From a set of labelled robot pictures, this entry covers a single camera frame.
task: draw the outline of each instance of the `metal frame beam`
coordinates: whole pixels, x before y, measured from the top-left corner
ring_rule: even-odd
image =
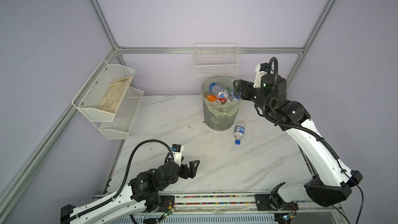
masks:
[[[88,0],[88,2],[90,3],[95,16],[97,17],[97,20],[98,20],[99,24],[101,25],[101,28],[104,31],[109,44],[111,45],[111,47],[116,49],[117,43],[112,35],[111,29],[109,28],[109,25],[105,19],[105,15],[102,12],[102,9],[100,7],[98,0]]]
[[[202,47],[201,50],[215,50],[214,47]],[[194,47],[118,47],[119,54],[193,54]],[[238,47],[239,54],[303,54],[303,47]]]
[[[111,62],[116,58],[116,50],[111,50],[105,57],[107,62]],[[100,74],[105,66],[99,66],[88,78],[84,84],[84,90],[81,91],[76,102],[80,102],[81,98],[86,94],[92,83],[94,83],[97,76]],[[14,178],[10,186],[6,189],[4,194],[0,197],[0,223],[5,223],[8,217],[11,215],[18,202],[21,200],[23,194],[27,191],[30,184],[40,171],[44,162],[52,148],[56,145],[57,141],[61,137],[64,130],[72,120],[73,116],[77,112],[77,109],[69,104],[65,112],[59,118],[59,120],[52,127],[47,136],[43,139],[41,144],[38,146],[33,155],[29,158],[27,163],[24,165],[22,170]]]
[[[293,68],[291,69],[289,75],[286,78],[287,87],[290,86],[293,78],[296,76],[297,72],[299,71],[301,64],[304,62],[304,59],[306,58],[308,52],[310,51],[310,49],[311,49],[313,43],[315,42],[315,39],[318,36],[319,32],[321,31],[322,27],[324,26],[326,19],[330,15],[331,9],[336,4],[336,1],[337,0],[327,0],[326,1],[326,4],[322,9],[321,14],[319,15],[317,21],[315,22],[315,25],[312,28],[312,31],[307,38],[307,41],[305,42],[303,54],[298,55],[298,58],[297,58],[295,64],[293,65]]]

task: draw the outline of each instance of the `wire basket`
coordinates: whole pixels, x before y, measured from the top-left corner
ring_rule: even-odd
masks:
[[[128,87],[125,98],[112,122],[102,122],[98,128],[107,139],[126,139],[140,106],[144,91]]]
[[[236,43],[196,43],[193,57],[195,76],[237,75]]]
[[[99,110],[97,109],[98,104],[106,94],[109,85],[114,80],[116,80],[117,78],[124,78],[131,75],[131,79],[129,80],[130,84],[132,81],[132,76],[134,75],[134,69],[131,69],[129,67],[125,67],[119,64],[107,64],[105,60],[103,60],[102,63],[105,63],[105,67],[102,69],[96,81],[91,85],[90,89],[88,89],[88,92],[80,101],[80,103],[78,103],[77,106],[74,104],[75,99],[79,95],[79,93],[72,100],[72,104],[91,122],[113,121],[127,90],[123,94],[122,101],[120,101],[116,107],[116,113]]]

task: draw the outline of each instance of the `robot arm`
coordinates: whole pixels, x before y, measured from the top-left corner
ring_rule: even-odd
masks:
[[[299,103],[286,100],[286,80],[278,75],[278,62],[256,67],[255,82],[234,81],[235,95],[254,102],[257,113],[286,131],[306,154],[317,171],[312,179],[294,185],[279,184],[273,194],[276,209],[291,201],[308,200],[328,207],[347,199],[351,187],[359,184],[362,175],[352,171],[338,157],[316,129],[309,113]]]
[[[194,178],[199,160],[190,162],[190,167],[181,164],[184,146],[174,144],[173,154],[164,165],[157,169],[141,172],[126,183],[119,195],[117,192],[84,206],[67,205],[61,209],[61,223],[105,224],[137,212],[153,212],[161,203],[159,190],[176,183],[179,177]]]

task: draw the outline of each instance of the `plastic bottle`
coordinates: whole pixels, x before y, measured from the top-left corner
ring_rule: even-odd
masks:
[[[211,93],[205,93],[205,98],[207,98],[208,101],[217,101],[217,97],[212,95]]]
[[[245,123],[243,121],[236,122],[234,134],[235,134],[235,143],[240,144],[240,140],[245,135]]]
[[[226,104],[238,101],[235,96],[231,95],[231,92],[228,89],[224,90],[224,94],[225,94]]]
[[[242,95],[241,92],[239,92],[238,95],[235,95],[235,92],[233,90],[231,91],[230,87],[227,87],[226,89],[231,93],[231,96],[234,96],[237,99],[239,99]]]
[[[210,92],[216,96],[222,103],[226,102],[225,95],[223,92],[223,89],[220,85],[217,83],[213,82],[209,85],[209,90]]]

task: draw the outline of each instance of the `aluminum frame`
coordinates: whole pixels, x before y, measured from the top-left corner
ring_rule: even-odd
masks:
[[[98,0],[88,0],[92,7],[94,14],[99,21],[101,28],[104,31],[105,36],[112,49],[108,53],[105,60],[107,62],[112,61],[116,58],[120,64],[125,66],[125,62],[122,58],[122,54],[193,54],[194,47],[119,47],[115,41],[110,27],[106,21],[103,11],[100,7]],[[304,47],[241,47],[238,48],[240,54],[298,54],[298,58],[291,69],[287,77],[287,85],[291,84],[292,79],[296,76],[298,69],[302,65],[307,53],[309,52],[312,44],[318,36],[321,28],[325,24],[327,17],[329,16],[331,9],[333,8],[336,0],[327,0],[320,16],[318,17]],[[86,90],[92,84],[92,80],[96,78],[98,73],[102,70],[99,68],[90,76],[87,82],[84,84]],[[86,90],[82,91],[81,97],[86,93]],[[24,165],[22,170],[14,178],[10,186],[6,189],[4,194],[0,197],[0,224],[5,223],[8,217],[11,215],[14,208],[22,198],[23,194],[27,191],[28,187],[36,177],[37,173],[46,161],[48,154],[51,152],[58,139],[62,136],[62,133],[72,120],[74,114],[77,112],[76,108],[70,104],[62,116],[58,119],[55,125],[51,128],[50,132],[44,138],[42,143],[30,157],[28,162]]]
[[[214,47],[202,47],[203,51],[215,50]],[[194,54],[194,47],[119,47],[119,54]],[[303,54],[303,47],[238,47],[238,54]]]
[[[327,0],[326,1],[326,4],[322,9],[321,14],[319,15],[318,19],[316,20],[315,25],[312,28],[312,31],[307,38],[307,41],[305,42],[303,54],[298,55],[295,64],[293,65],[291,71],[289,72],[289,75],[286,78],[287,87],[290,86],[291,82],[293,81],[293,78],[296,76],[297,72],[299,71],[302,63],[304,62],[304,59],[306,58],[308,52],[310,51],[312,45],[314,44],[316,37],[318,36],[322,27],[325,25],[326,19],[330,15],[331,9],[336,4],[336,1],[337,0]]]
[[[175,203],[182,203],[182,202],[195,202],[195,203],[200,203],[200,202],[222,202],[222,201],[228,201],[228,198],[224,197],[212,197],[212,196],[218,196],[218,195],[257,195],[257,194],[269,194],[269,191],[266,192],[224,192],[224,193],[182,193],[182,194],[168,194],[168,193],[162,193],[160,192],[160,195],[172,195],[174,197],[176,196],[207,196],[207,197],[189,197],[189,198],[175,198]],[[99,199],[104,197],[104,195],[94,195],[93,199]],[[234,198],[234,202],[255,202],[255,197],[236,197]],[[322,207],[315,202],[312,201],[306,201],[302,202],[299,201],[297,202],[297,212],[331,212],[332,216],[334,218],[334,221],[336,224],[343,223],[343,224],[348,224],[344,217],[340,215],[340,213],[333,208],[332,206],[329,207]],[[190,215],[190,216],[195,216],[197,214],[206,214],[206,215],[211,215],[214,214],[215,212],[221,213],[219,215],[220,217],[223,216],[223,214],[240,214],[242,216],[248,215],[248,214],[276,214],[276,213],[281,213],[284,211],[258,211],[257,206],[254,203],[249,203],[249,204],[211,204],[211,205],[197,205],[197,204],[191,204],[191,205],[174,205],[176,211],[173,213],[173,216],[176,215]],[[338,210],[340,210],[344,215],[344,211],[340,205],[340,203],[336,204],[335,206]],[[142,216],[147,216],[149,213],[146,212],[137,212],[134,213],[134,216],[139,218]],[[119,222],[115,221],[115,223],[124,223],[123,219],[121,218]]]

